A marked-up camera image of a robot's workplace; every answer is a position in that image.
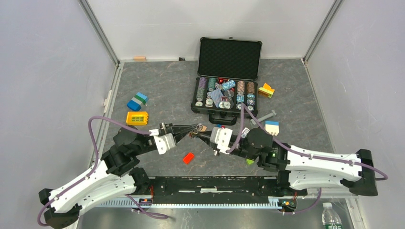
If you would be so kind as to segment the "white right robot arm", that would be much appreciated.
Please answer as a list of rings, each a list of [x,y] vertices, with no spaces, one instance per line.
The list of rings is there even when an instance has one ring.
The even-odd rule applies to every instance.
[[[276,189],[282,195],[308,188],[341,188],[358,196],[378,195],[370,150],[333,154],[280,143],[261,128],[238,138],[231,129],[215,127],[193,132],[217,153],[256,161],[258,167],[277,173]]]

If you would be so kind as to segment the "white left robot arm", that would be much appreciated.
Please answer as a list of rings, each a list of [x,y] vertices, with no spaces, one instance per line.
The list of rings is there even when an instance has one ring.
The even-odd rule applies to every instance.
[[[122,126],[114,144],[84,173],[57,189],[39,192],[43,208],[38,216],[41,226],[64,229],[88,210],[110,199],[135,194],[149,194],[151,183],[137,156],[158,151],[160,155],[174,148],[189,133],[201,130],[201,124],[160,124],[158,129],[141,131]]]

